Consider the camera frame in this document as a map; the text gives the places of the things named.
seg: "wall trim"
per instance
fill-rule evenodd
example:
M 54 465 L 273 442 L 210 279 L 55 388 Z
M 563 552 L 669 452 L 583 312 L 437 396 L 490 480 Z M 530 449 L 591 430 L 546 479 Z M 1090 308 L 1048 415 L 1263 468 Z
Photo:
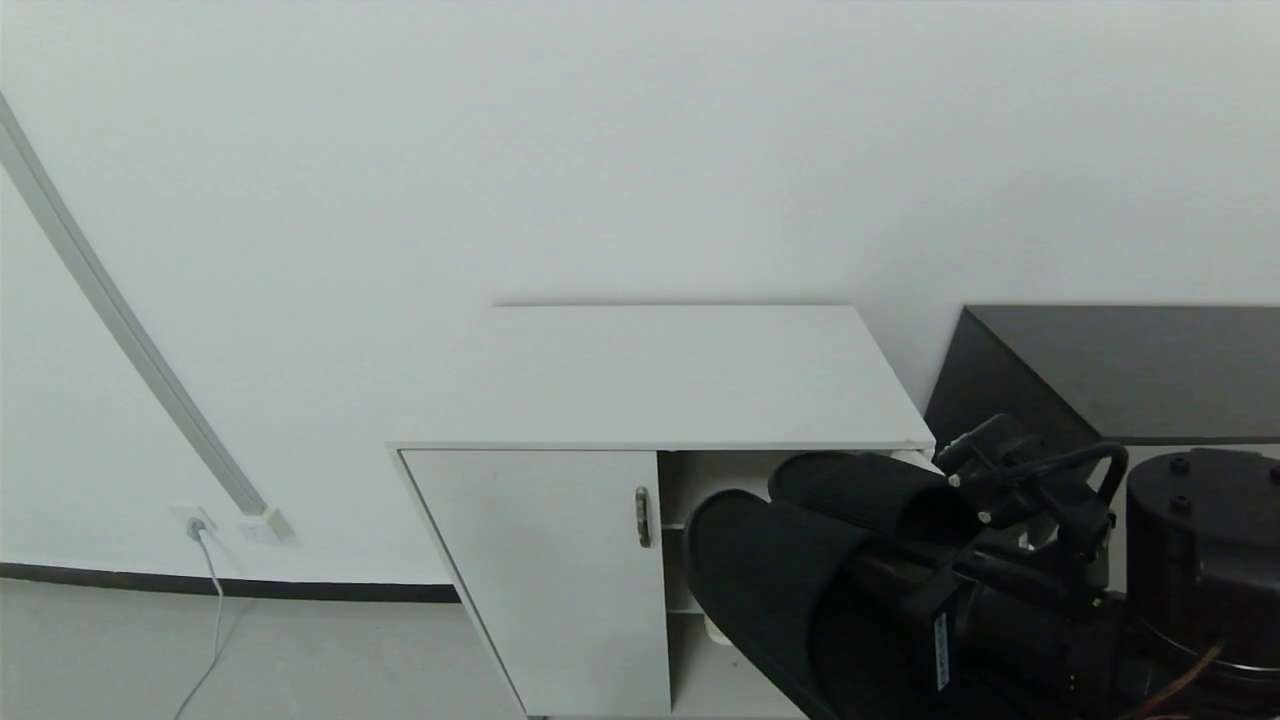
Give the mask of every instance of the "wall trim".
M 160 354 L 160 348 L 151 342 L 142 322 L 115 287 L 111 275 L 97 259 L 93 247 L 76 224 L 70 209 L 54 187 L 54 181 L 36 156 L 36 149 L 22 132 L 18 117 L 13 114 L 3 92 L 0 92 L 0 163 L 9 170 L 18 195 L 27 201 L 32 217 L 45 231 L 45 237 L 58 251 L 76 284 L 124 351 L 124 356 L 133 364 L 133 369 L 169 414 L 173 424 L 191 443 L 191 448 L 205 461 L 209 471 L 241 512 L 265 515 L 268 506 L 262 496 L 244 477 L 230 451 L 218 439 L 218 433 L 205 420 L 196 401 L 187 395 L 178 375 Z
M 192 575 L 156 575 L 151 573 L 114 573 L 50 565 L 0 562 L 0 578 L 111 588 L 138 592 L 179 594 L 218 594 L 209 578 Z M 452 584 L 413 585 L 397 583 L 285 583 L 278 580 L 221 579 L 227 597 L 262 597 L 273 600 L 321 600 L 343 602 L 429 602 L 458 603 L 458 591 Z

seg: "white wall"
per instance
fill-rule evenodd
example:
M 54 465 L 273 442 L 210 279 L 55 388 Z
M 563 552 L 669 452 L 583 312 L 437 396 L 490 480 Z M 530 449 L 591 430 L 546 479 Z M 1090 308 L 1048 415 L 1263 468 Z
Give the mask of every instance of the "white wall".
M 922 405 L 964 301 L 1280 302 L 1275 4 L 3 20 L 50 174 L 297 528 L 274 552 L 224 538 L 243 577 L 445 580 L 383 442 L 413 437 L 497 300 L 847 300 Z M 198 574 L 164 502 L 234 512 L 15 208 L 3 559 Z

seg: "cabinet top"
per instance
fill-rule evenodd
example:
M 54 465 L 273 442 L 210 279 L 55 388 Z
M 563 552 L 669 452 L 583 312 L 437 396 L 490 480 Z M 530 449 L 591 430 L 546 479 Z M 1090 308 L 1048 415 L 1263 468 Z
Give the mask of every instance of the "cabinet top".
M 932 450 L 858 311 L 485 310 L 396 447 Z

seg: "cabinet shelf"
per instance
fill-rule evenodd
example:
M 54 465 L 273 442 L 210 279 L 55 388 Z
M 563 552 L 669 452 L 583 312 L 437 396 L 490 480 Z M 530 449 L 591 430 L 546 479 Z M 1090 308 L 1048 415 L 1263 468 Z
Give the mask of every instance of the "cabinet shelf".
M 700 615 L 703 609 L 685 580 L 685 553 L 680 530 L 664 530 L 662 537 L 662 564 L 667 580 L 667 612 Z
M 724 489 L 745 489 L 768 498 L 769 475 L 794 451 L 699 450 L 658 455 L 662 495 L 662 527 L 681 529 L 689 514 L 703 501 Z
M 742 653 L 712 642 L 701 615 L 667 619 L 675 717 L 804 717 Z

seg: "label sticker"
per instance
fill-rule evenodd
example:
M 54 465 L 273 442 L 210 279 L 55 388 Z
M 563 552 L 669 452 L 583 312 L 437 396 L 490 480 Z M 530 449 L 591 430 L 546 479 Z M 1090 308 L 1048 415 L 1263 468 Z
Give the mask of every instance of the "label sticker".
M 947 614 L 933 620 L 933 659 L 937 665 L 938 692 L 951 682 L 951 657 L 947 653 Z

